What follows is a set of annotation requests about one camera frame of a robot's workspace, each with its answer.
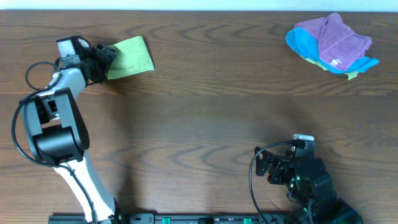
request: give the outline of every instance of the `robotic arm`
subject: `robotic arm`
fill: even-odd
[[[267,151],[269,147],[255,148],[250,167],[252,169],[256,163],[256,175],[263,176],[268,171],[270,184],[287,186],[288,197],[301,205],[300,209],[290,214],[263,214],[260,211],[252,192],[250,169],[250,190],[259,216],[122,215],[90,161],[88,131],[75,102],[79,93],[90,85],[89,80],[92,83],[106,80],[106,73],[116,54],[105,45],[92,47],[81,36],[61,39],[57,44],[62,67],[55,66],[53,79],[46,89],[29,95],[19,106],[34,159],[28,157],[16,141],[15,122],[19,109],[12,122],[12,137],[21,154],[40,165],[53,167],[66,180],[83,207],[84,216],[50,216],[49,224],[362,223],[360,216],[349,205],[337,199],[325,165],[321,159],[314,158],[314,138],[301,134],[295,134],[293,140],[273,144],[292,146],[284,156]],[[51,125],[58,119],[60,124]]]

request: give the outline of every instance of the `purple cloth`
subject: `purple cloth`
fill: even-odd
[[[294,25],[294,28],[298,27],[318,40],[321,60],[341,71],[362,58],[372,44],[370,37],[358,35],[344,24],[338,13]]]

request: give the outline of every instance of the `stack of cloths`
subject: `stack of cloths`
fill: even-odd
[[[364,56],[372,39],[356,34],[337,13],[299,22],[287,33],[286,42],[306,61],[334,74],[347,74],[349,80],[379,63]]]

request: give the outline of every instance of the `wooden table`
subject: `wooden table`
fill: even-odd
[[[380,64],[348,81],[285,43],[296,22],[328,12],[0,12],[0,223],[46,223],[81,213],[52,169],[15,150],[11,118],[32,90],[34,62],[58,57],[57,39],[83,35],[112,44],[145,37],[155,71],[87,88],[77,101],[93,163],[130,212],[255,213],[248,189],[255,146],[314,135],[317,157],[366,223],[398,215],[398,14],[341,13],[373,38]],[[31,74],[36,86],[51,69]],[[28,149],[22,122],[19,140]],[[286,148],[273,149],[283,153]],[[264,210],[290,210],[286,188],[254,178]]]

